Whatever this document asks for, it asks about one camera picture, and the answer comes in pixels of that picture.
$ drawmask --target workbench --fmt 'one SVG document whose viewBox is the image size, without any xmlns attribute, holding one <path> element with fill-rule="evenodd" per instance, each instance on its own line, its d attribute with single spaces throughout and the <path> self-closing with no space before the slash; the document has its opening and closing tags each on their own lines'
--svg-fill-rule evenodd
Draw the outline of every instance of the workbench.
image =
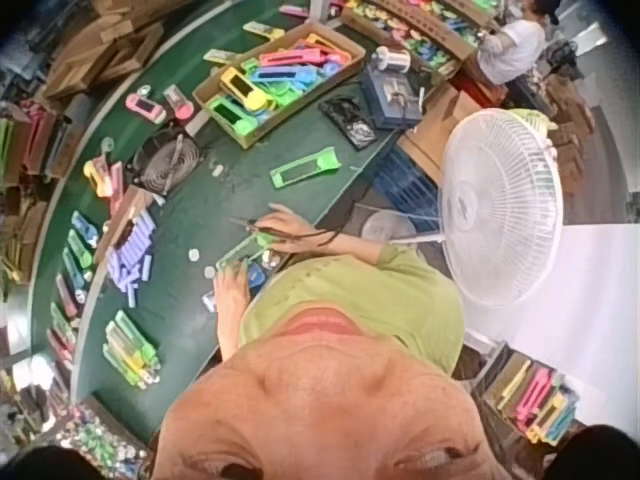
<svg viewBox="0 0 640 480">
<path fill-rule="evenodd" d="M 149 84 L 153 87 L 152 98 L 159 99 L 166 87 L 176 84 L 190 96 L 209 75 L 212 65 L 202 57 L 210 48 L 244 52 L 263 41 L 244 32 L 243 24 L 255 20 L 289 29 L 300 23 L 278 13 L 279 2 L 226 3 L 232 5 L 226 9 L 219 7 L 217 15 L 147 67 L 106 113 L 79 154 L 59 199 L 53 202 L 55 209 L 41 238 L 31 302 L 34 351 L 46 348 L 49 305 L 58 301 L 54 279 L 63 269 L 61 253 L 73 211 L 78 210 L 97 226 L 108 219 L 108 205 L 96 197 L 82 175 L 82 166 L 99 155 L 104 137 L 115 140 L 110 159 L 113 163 L 130 159 L 154 131 L 154 125 L 125 109 L 126 94 Z M 192 15 L 193 19 L 219 4 L 205 3 Z M 340 27 L 339 31 L 369 49 L 374 47 L 346 27 Z M 348 83 L 332 93 L 357 95 L 364 104 L 359 90 L 356 83 Z M 137 308 L 127 309 L 126 296 L 104 279 L 89 323 L 81 327 L 83 334 L 74 361 L 74 400 L 93 395 L 137 438 L 148 442 L 160 427 L 168 407 L 197 378 L 217 347 L 215 315 L 205 309 L 201 297 L 211 289 L 204 268 L 215 265 L 246 236 L 229 218 L 256 218 L 268 212 L 269 202 L 278 202 L 292 207 L 310 222 L 318 222 L 364 167 L 395 138 L 391 131 L 379 131 L 378 137 L 375 144 L 356 152 L 321 114 L 317 102 L 249 150 L 242 150 L 213 120 L 208 121 L 196 137 L 206 147 L 205 159 L 172 191 L 166 205 L 160 208 L 154 204 L 150 208 L 158 227 L 153 235 L 154 262 L 150 281 L 139 288 Z M 274 189 L 269 177 L 272 168 L 328 146 L 335 147 L 343 164 L 339 171 Z M 215 164 L 224 165 L 222 177 L 212 176 Z M 200 251 L 198 262 L 188 259 L 193 248 Z M 119 309 L 124 309 L 159 349 L 163 364 L 161 381 L 145 391 L 126 383 L 102 356 L 105 326 Z"/>
</svg>

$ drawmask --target lips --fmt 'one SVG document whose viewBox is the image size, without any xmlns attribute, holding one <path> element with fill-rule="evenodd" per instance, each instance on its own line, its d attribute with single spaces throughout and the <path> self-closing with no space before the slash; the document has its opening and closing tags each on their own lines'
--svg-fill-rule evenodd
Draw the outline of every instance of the lips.
<svg viewBox="0 0 640 480">
<path fill-rule="evenodd" d="M 294 315 L 275 336 L 297 336 L 314 332 L 334 335 L 363 335 L 364 332 L 342 312 L 332 308 L 312 308 Z"/>
</svg>

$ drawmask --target white fan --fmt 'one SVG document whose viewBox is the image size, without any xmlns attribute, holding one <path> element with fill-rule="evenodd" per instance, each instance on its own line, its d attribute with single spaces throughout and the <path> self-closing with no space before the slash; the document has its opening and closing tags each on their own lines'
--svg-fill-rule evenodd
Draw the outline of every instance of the white fan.
<svg viewBox="0 0 640 480">
<path fill-rule="evenodd" d="M 455 128 L 444 152 L 440 234 L 456 284 L 472 300 L 504 306 L 548 273 L 560 237 L 560 178 L 546 140 L 506 110 L 487 109 Z"/>
</svg>

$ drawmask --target green shirt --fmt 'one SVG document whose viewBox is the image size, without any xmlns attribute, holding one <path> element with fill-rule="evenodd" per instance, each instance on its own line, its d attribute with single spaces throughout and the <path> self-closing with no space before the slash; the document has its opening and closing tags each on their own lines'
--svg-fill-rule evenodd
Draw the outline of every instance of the green shirt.
<svg viewBox="0 0 640 480">
<path fill-rule="evenodd" d="M 363 330 L 394 339 L 447 374 L 462 348 L 458 291 L 413 249 L 386 246 L 375 266 L 339 255 L 287 268 L 245 314 L 239 345 L 269 335 L 303 302 L 334 304 Z"/>
</svg>

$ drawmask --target fan grille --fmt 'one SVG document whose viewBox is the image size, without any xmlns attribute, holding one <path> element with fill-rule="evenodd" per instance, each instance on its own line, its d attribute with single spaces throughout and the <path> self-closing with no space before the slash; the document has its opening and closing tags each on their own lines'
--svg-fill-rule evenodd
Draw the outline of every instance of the fan grille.
<svg viewBox="0 0 640 480">
<path fill-rule="evenodd" d="M 164 144 L 149 160 L 140 176 L 140 182 L 149 191 L 164 194 L 167 187 L 178 185 L 196 167 L 200 154 L 197 145 L 183 138 L 182 148 L 174 157 L 177 140 Z"/>
<path fill-rule="evenodd" d="M 550 268 L 563 215 L 558 172 L 536 133 L 504 110 L 468 117 L 447 144 L 440 194 L 459 288 L 491 306 L 533 291 Z"/>
</svg>

